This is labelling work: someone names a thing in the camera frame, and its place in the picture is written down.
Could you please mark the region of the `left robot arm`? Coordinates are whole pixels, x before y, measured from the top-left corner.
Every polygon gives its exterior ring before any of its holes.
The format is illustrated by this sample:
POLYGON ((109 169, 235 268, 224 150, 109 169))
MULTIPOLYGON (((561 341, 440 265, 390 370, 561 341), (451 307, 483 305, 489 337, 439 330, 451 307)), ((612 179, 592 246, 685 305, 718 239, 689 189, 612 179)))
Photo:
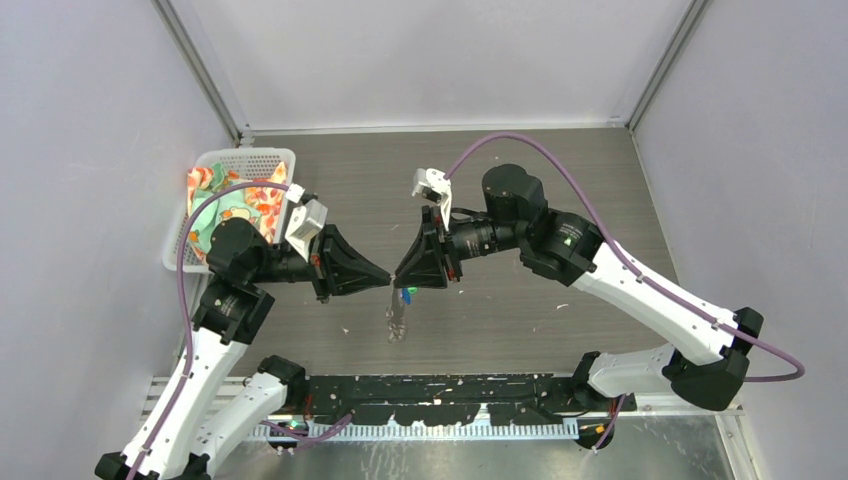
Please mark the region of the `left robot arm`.
POLYGON ((192 339, 140 431, 123 450, 101 457, 96 477, 212 479, 261 421, 305 405, 304 367, 271 355, 235 398, 209 412, 274 304, 261 284, 305 282, 321 302, 389 285, 389 273, 359 254, 334 225, 313 242, 311 258, 304 259, 288 243, 269 243, 244 219, 215 228, 207 255, 213 277, 191 319, 192 339))

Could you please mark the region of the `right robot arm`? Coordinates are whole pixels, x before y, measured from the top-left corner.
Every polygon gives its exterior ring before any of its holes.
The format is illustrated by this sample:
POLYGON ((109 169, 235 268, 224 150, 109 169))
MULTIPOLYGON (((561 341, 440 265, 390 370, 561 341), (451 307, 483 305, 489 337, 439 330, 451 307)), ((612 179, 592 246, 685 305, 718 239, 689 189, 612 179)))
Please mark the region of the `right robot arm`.
POLYGON ((436 169, 418 169, 412 192, 426 200, 416 239, 395 272, 398 288, 444 289, 466 260, 517 250, 534 274, 617 307, 663 339, 660 347, 625 354, 584 354, 570 379, 584 410, 627 394, 673 393, 710 411, 726 409, 750 365, 762 315, 712 305, 645 267, 586 218, 553 209, 542 182, 515 164, 488 170, 485 210, 459 208, 436 169))

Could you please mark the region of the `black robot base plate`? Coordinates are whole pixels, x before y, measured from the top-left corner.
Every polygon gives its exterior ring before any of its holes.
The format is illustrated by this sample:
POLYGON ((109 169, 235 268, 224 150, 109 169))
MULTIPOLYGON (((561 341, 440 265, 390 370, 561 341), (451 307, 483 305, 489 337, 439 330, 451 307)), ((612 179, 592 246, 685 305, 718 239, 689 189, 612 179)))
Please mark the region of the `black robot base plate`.
POLYGON ((315 375, 296 388, 285 413, 359 426, 553 425, 587 413, 609 415, 617 402, 554 374, 315 375))

